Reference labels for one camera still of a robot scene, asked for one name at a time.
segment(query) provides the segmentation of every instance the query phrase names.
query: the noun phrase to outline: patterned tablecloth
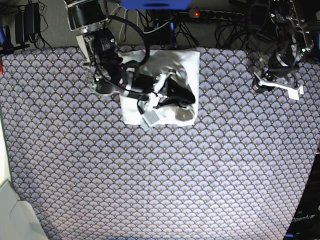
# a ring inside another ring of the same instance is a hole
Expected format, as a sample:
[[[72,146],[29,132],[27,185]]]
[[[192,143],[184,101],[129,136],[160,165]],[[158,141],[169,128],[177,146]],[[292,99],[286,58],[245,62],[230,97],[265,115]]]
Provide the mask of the patterned tablecloth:
[[[253,92],[255,54],[197,50],[195,125],[148,132],[92,93],[78,49],[2,58],[13,184],[49,239],[283,238],[320,140],[320,67],[301,66],[297,102]]]

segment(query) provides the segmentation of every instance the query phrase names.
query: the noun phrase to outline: floor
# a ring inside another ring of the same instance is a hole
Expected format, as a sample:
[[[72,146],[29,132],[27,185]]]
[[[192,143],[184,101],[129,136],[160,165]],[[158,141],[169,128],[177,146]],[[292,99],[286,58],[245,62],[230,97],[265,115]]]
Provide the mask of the floor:
[[[63,0],[42,0],[47,6],[44,16],[48,22],[48,29],[42,33],[43,37],[53,46],[53,47],[64,47],[64,46],[77,46],[76,34],[69,30],[67,22],[67,11]],[[10,4],[17,3],[19,5],[28,4],[28,0],[10,0]],[[109,4],[109,7],[113,9],[115,5],[113,3]],[[218,10],[218,11],[230,11],[230,12],[243,12],[243,9],[237,9],[234,5],[230,4],[227,0],[193,0],[191,2],[190,8],[198,8],[203,10]],[[119,16],[123,15],[124,11],[119,12]],[[11,29],[12,42],[15,43],[15,24],[14,24],[14,14],[5,16],[2,18],[3,25],[9,25]],[[137,21],[137,14],[134,11],[129,12],[129,19],[133,22]],[[215,47],[216,43],[214,39],[214,29],[212,24],[202,24],[199,27],[198,24],[189,24],[192,34],[198,39],[200,46],[203,47]],[[117,23],[112,23],[111,30],[115,36],[119,35],[120,26]],[[181,44],[186,44],[186,40],[178,39]],[[128,29],[127,41],[121,42],[121,44],[141,44],[139,36]]]

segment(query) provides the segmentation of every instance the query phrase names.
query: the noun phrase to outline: white cloth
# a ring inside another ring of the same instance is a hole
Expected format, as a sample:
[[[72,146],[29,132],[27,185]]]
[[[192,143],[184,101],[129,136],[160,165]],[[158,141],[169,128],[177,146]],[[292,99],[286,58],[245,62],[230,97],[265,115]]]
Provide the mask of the white cloth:
[[[145,56],[144,50],[122,53],[123,63],[135,60],[140,62]],[[200,52],[194,50],[151,50],[148,62],[140,68],[142,74],[156,76],[159,73],[168,71],[168,67],[178,72],[195,96],[195,104],[191,106],[193,109],[193,117],[191,120],[182,121],[177,119],[177,111],[179,107],[165,106],[159,108],[156,113],[160,121],[158,125],[178,125],[191,126],[198,117],[199,109],[199,78],[200,78]],[[123,115],[123,121],[128,125],[140,125],[142,116],[137,108],[137,100],[121,96],[120,103]]]

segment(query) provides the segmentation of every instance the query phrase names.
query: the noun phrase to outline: metal bracket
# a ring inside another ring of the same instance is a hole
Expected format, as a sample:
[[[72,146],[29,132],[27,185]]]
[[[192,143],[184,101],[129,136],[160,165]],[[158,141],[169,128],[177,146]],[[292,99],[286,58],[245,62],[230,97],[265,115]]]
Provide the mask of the metal bracket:
[[[304,86],[302,84],[296,87],[294,82],[292,82],[290,85],[286,85],[276,81],[264,80],[256,72],[254,73],[254,76],[259,80],[259,86],[274,87],[287,90],[290,99],[299,101],[300,95],[305,94]]]

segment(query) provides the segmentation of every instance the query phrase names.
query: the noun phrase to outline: power strip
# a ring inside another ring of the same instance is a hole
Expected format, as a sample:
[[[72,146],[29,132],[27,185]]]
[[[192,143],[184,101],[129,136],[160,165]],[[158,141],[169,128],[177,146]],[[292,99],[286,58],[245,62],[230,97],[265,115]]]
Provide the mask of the power strip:
[[[186,23],[212,23],[219,21],[236,21],[243,23],[245,15],[243,13],[235,13],[229,11],[213,11],[213,10],[198,10],[189,9],[186,11],[176,11],[175,17],[180,22]]]

